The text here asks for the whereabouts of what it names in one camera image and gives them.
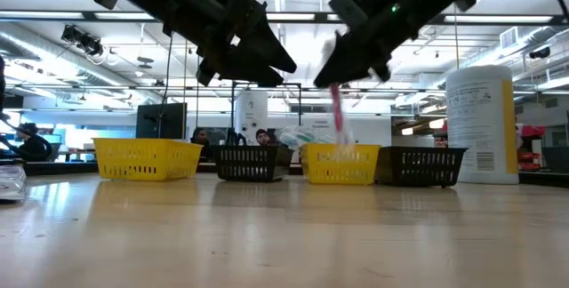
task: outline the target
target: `mesh basket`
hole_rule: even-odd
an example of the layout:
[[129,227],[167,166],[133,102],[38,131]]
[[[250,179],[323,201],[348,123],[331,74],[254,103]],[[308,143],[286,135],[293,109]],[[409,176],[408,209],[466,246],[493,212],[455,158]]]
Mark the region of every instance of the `mesh basket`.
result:
[[351,147],[348,152],[340,152],[334,144],[309,143],[302,146],[304,175],[314,184],[372,184],[380,146]]
[[279,146],[213,146],[220,179],[269,182],[288,174],[293,150]]
[[196,174],[201,145],[160,139],[93,139],[102,178],[169,180]]
[[385,147],[375,179],[397,186],[454,186],[465,148]]

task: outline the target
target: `yellow basket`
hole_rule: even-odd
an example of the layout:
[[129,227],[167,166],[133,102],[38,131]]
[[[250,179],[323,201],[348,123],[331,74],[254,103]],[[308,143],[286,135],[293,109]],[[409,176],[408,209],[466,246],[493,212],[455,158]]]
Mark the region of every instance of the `yellow basket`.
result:
[[102,178],[168,180],[196,174],[201,145],[160,139],[95,138]]
[[313,184],[370,185],[379,152],[378,145],[353,145],[344,152],[333,144],[309,143],[301,148],[302,170]]

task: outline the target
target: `laboratory room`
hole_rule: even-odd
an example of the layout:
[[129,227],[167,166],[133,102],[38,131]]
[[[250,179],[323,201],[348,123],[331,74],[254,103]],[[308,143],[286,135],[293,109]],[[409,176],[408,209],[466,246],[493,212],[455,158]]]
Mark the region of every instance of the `laboratory room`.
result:
[[0,286],[566,288],[566,1],[0,0]]

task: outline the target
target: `computer monitor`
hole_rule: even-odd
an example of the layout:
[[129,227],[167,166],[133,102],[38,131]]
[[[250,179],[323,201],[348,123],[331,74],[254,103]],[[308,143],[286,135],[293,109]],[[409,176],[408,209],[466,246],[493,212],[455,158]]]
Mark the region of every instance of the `computer monitor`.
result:
[[139,106],[136,116],[136,138],[185,140],[187,108],[186,103]]

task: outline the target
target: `container label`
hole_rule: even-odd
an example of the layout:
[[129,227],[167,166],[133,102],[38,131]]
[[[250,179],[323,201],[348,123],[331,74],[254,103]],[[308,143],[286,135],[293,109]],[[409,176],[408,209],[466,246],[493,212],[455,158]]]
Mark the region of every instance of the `container label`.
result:
[[449,147],[467,148],[463,173],[505,173],[501,83],[476,81],[448,86]]

